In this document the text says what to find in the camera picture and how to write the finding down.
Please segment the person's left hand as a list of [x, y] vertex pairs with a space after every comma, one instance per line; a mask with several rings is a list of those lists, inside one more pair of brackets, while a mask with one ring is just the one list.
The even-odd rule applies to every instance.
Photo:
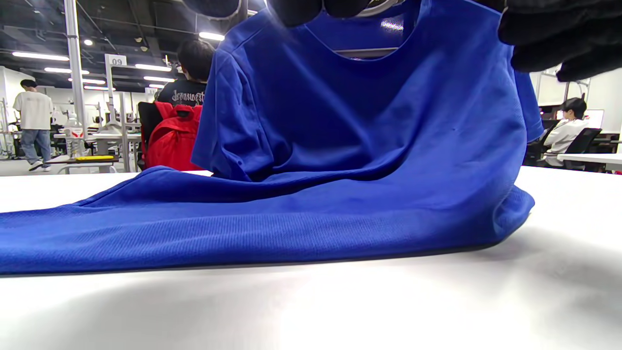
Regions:
[[[311, 22], [322, 11], [352, 18], [387, 0], [265, 0], [286, 27]], [[514, 69], [537, 72], [561, 65], [559, 82], [571, 82], [621, 68], [621, 0], [471, 0], [501, 14], [500, 42], [514, 46]], [[195, 13], [215, 19], [240, 11], [242, 0], [180, 0]]]

